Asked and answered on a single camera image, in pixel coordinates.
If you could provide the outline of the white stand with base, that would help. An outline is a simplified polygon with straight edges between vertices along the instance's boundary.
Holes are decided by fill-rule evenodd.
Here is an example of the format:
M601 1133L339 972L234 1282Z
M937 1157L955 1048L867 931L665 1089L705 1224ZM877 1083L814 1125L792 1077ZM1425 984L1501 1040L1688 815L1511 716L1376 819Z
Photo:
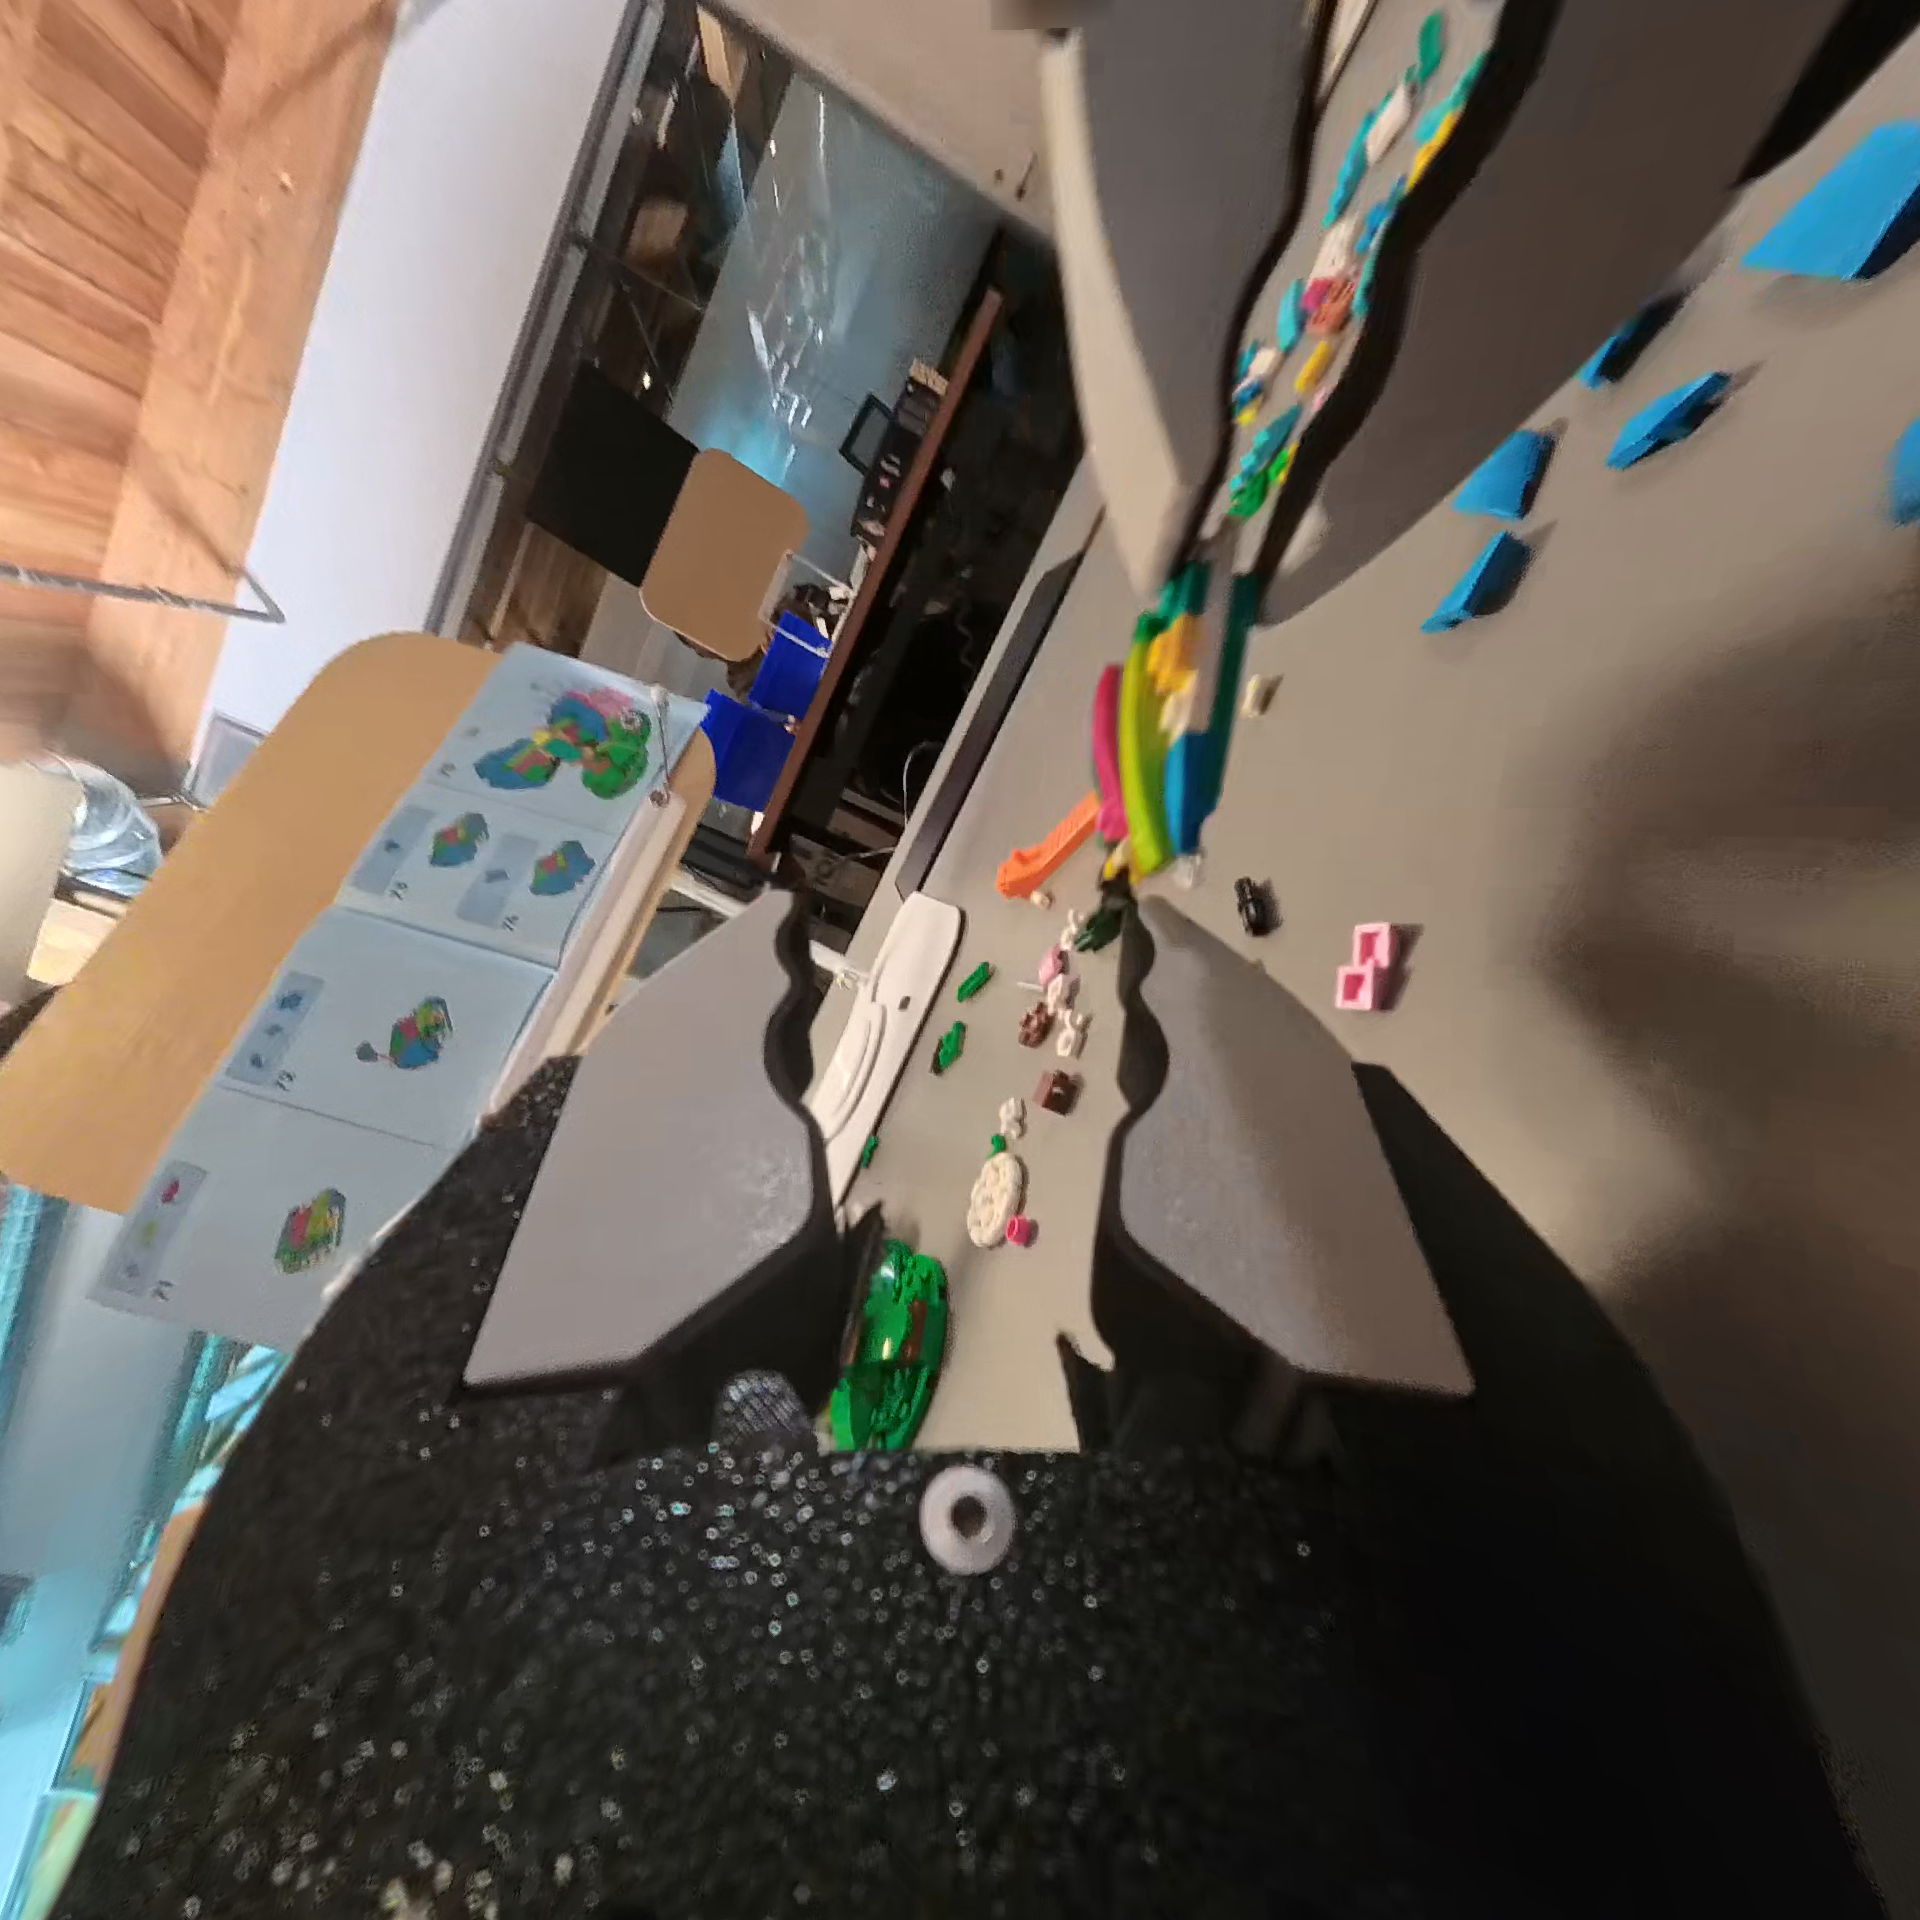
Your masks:
M965 913L927 893L901 901L806 1105L824 1137L836 1201L848 1197L867 1141L907 1066L963 938Z

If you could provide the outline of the group of white lego pieces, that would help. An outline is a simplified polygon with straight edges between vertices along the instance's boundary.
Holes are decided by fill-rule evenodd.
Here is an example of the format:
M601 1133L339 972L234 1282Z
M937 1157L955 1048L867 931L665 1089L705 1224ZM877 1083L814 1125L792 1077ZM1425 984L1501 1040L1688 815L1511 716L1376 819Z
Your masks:
M1080 907L1068 907L1060 933L1044 948L1038 962L1024 972L1016 972L1014 978L1020 1014L1034 1002L1044 1002L1054 1012L1048 1038L1042 1046L1028 1050L1034 1054L1048 1052L1050 1066L1046 1068L1068 1068L1080 1075L1082 1087L1076 1105L1084 1091L1084 1050L1090 1032L1090 1004L1084 988L1086 952L1074 950L1070 940L1086 917L1088 913Z

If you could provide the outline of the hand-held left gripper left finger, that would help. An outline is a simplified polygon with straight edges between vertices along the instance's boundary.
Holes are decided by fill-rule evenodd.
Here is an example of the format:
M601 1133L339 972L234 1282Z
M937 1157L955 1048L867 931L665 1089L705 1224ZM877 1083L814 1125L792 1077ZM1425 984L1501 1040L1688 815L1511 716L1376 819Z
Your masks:
M804 1107L818 1000L784 887L631 988L580 1056L466 1385L832 1383L842 1238Z

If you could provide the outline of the blue storage bin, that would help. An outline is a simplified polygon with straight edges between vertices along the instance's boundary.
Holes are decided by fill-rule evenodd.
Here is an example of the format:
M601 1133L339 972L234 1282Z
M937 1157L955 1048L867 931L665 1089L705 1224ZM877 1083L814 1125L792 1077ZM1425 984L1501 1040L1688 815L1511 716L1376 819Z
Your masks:
M810 708L832 657L832 637L800 611L780 611L756 664L746 700L784 722Z
M748 813L766 811L794 746L786 716L715 688L705 696L703 730L717 764L715 797Z

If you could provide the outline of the open lego instruction booklet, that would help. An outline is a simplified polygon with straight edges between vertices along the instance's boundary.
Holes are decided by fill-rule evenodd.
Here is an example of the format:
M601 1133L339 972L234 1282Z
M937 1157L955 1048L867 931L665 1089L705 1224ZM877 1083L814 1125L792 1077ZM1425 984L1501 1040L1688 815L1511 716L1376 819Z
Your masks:
M236 1024L91 1298L288 1351L530 1058L703 712L514 645Z

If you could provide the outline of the tan wooden panel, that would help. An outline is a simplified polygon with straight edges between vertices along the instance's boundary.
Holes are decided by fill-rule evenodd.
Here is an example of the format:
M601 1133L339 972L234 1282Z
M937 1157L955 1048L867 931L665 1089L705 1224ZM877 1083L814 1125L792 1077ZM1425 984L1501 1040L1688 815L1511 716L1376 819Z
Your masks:
M393 633L319 670L14 1044L4 1062L4 1175L121 1220L232 1028L500 655ZM661 835L655 859L613 881L530 1032L530 1058L508 1068L486 1115L548 1058L578 1052L605 1018L715 778L701 724L669 780L683 819Z
M637 587L641 605L707 659L746 660L806 537L796 496L727 450L699 448Z

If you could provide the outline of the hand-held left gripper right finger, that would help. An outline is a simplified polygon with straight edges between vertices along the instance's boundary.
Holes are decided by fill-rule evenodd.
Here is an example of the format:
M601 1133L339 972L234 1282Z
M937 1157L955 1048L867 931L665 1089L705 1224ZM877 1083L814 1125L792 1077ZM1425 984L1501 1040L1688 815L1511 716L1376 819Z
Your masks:
M1463 1399L1473 1371L1314 1010L1175 899L1122 936L1092 1306L1126 1365L1273 1355L1298 1377Z

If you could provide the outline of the group of blue lego slopes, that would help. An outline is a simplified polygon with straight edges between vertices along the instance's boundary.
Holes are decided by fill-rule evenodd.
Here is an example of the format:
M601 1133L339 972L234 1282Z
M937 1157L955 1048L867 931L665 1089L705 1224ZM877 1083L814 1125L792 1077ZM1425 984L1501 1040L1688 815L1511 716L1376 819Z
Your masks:
M1775 277L1864 281L1916 242L1918 122L1886 120L1817 178L1739 257L1745 269ZM1604 466L1624 472L1688 440L1735 388L1733 371L1713 369L1682 381L1622 420ZM1453 498L1459 512L1497 518L1497 531L1421 623L1447 633L1507 605L1533 547L1517 533L1547 474L1554 434L1521 428L1507 436Z

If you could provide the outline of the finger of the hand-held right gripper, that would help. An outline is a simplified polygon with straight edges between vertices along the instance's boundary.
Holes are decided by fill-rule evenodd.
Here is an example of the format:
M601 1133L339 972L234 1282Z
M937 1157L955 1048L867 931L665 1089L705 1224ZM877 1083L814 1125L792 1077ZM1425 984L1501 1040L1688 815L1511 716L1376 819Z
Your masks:
M1084 454L1151 597L1225 466L1235 355L1298 214L1312 5L1080 3L1036 37Z
M1312 607L1523 426L1721 218L1836 1L1509 3L1380 240L1370 301L1253 563Z

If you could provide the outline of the multicoloured lego wing plate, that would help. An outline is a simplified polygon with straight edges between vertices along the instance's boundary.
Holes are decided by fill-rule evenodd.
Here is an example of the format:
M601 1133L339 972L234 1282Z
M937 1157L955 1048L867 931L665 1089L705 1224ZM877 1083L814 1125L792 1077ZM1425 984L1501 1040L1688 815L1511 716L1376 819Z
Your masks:
M1102 879L1191 859L1225 782L1261 583L1229 559L1183 565L1141 611L1092 708L1094 833Z

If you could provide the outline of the orange lego brick separator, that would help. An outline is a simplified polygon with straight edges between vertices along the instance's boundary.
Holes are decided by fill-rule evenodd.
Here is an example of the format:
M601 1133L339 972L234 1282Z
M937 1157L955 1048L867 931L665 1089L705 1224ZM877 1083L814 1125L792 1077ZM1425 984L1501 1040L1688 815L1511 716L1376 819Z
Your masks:
M1092 788L1040 839L1006 853L995 873L997 893L1003 899L1026 899L1044 891L1068 857L1096 833L1100 815L1102 801Z

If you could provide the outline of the lego flower butterfly model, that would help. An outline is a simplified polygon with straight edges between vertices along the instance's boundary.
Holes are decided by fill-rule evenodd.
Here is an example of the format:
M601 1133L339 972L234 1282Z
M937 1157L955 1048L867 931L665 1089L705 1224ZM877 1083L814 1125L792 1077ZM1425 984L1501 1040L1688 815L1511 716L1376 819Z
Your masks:
M947 1351L941 1260L895 1234L873 1207L852 1228L856 1290L828 1399L834 1451L901 1451L927 1419Z

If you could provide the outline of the pile of loose lego pieces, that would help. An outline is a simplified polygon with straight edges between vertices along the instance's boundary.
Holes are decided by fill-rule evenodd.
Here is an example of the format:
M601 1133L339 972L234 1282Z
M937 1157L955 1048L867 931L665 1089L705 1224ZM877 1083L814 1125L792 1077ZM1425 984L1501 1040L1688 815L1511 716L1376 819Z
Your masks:
M1286 486L1298 442L1362 335L1378 253L1404 198L1453 136L1501 3L1326 3L1300 218L1235 365L1229 468L1211 523L1241 561Z

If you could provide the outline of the black screen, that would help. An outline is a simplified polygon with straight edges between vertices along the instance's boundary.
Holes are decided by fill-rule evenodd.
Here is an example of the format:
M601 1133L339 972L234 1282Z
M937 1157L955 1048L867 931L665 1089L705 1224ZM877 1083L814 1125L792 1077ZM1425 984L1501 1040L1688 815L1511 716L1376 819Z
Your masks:
M639 587L699 448L592 363L572 373L526 518Z

